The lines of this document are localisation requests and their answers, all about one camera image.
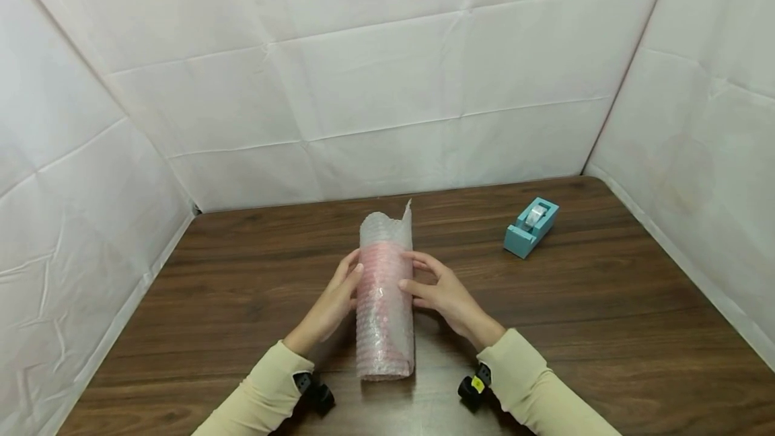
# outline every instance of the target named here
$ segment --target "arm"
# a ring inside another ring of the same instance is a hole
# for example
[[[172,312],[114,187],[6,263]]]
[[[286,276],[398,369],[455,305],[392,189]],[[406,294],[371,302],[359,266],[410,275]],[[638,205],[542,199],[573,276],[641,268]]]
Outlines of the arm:
[[[424,285],[404,280],[401,289],[415,296],[415,307],[437,310],[450,328],[480,351],[478,359],[490,368],[490,387],[503,410],[537,436],[619,435],[552,373],[528,340],[484,313],[451,269],[429,254],[409,252],[407,257],[438,281]]]
[[[291,416],[301,397],[293,375],[315,368],[305,357],[318,342],[331,336],[355,305],[351,297],[363,274],[362,264],[353,268],[358,253],[356,249],[342,259],[304,320],[266,352],[194,436],[268,435]]]

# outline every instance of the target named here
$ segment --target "white backdrop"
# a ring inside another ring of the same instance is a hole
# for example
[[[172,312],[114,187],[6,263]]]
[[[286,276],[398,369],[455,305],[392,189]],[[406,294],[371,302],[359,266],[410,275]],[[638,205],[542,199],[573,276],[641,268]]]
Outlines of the white backdrop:
[[[659,0],[587,173],[775,369],[775,0]]]
[[[192,218],[36,0],[0,0],[0,435],[52,435]]]
[[[581,172],[654,0],[42,0],[204,211]]]

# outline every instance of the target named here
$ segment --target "clear tape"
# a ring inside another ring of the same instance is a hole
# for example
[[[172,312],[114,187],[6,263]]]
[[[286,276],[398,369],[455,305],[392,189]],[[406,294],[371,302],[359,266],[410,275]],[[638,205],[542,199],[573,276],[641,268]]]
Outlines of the clear tape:
[[[525,226],[532,229],[534,228],[538,221],[541,220],[541,217],[543,217],[546,214],[547,208],[544,206],[535,206],[530,210],[530,213],[528,217],[525,219]]]

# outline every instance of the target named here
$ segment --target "wrist-mounted device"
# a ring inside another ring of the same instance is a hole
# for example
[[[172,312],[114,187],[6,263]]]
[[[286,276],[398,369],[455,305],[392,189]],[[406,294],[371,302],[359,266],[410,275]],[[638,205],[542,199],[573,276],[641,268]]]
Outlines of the wrist-mounted device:
[[[474,375],[467,375],[457,389],[457,394],[471,412],[476,412],[492,383],[490,368],[480,363]]]
[[[336,404],[328,386],[317,380],[311,373],[296,373],[293,375],[293,380],[296,388],[301,392],[301,397],[310,401],[321,416],[325,416]]]

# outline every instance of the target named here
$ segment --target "wood grain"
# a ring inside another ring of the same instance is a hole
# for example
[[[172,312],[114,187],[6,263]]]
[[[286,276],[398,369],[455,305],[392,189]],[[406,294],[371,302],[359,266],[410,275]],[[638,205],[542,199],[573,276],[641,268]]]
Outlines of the wood grain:
[[[527,261],[505,228],[536,196],[561,206]],[[588,177],[411,196],[414,245],[455,269],[624,435],[775,435],[775,375],[605,185]],[[189,435],[298,323],[358,244],[372,211],[410,196],[198,217],[73,410],[61,435]],[[473,349],[415,316],[414,376],[361,384],[353,321],[317,350],[336,395],[297,408],[282,435],[528,435],[491,401],[455,390]]]

